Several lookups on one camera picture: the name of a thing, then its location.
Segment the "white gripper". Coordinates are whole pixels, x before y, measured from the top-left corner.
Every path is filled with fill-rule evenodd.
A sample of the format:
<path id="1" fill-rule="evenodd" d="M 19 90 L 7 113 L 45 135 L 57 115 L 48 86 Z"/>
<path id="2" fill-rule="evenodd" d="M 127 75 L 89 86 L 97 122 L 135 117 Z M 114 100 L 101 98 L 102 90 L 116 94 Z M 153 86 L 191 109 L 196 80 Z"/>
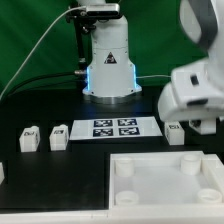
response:
<path id="1" fill-rule="evenodd" d="M 224 91 L 208 78 L 208 62 L 197 61 L 176 68 L 158 101 L 162 121 L 187 121 L 224 115 Z"/>

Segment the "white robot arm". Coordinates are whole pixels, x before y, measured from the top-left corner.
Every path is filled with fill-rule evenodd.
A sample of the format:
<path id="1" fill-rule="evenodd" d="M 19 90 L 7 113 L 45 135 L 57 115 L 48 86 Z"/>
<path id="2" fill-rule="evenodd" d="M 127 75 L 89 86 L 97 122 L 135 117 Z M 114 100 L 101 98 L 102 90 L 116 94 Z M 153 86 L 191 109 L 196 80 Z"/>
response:
<path id="1" fill-rule="evenodd" d="M 224 0 L 181 0 L 179 15 L 188 38 L 207 56 L 172 70 L 158 100 L 160 120 L 217 118 L 224 115 Z M 141 92 L 129 59 L 127 20 L 97 21 L 91 38 L 92 61 L 83 94 L 111 103 Z"/>

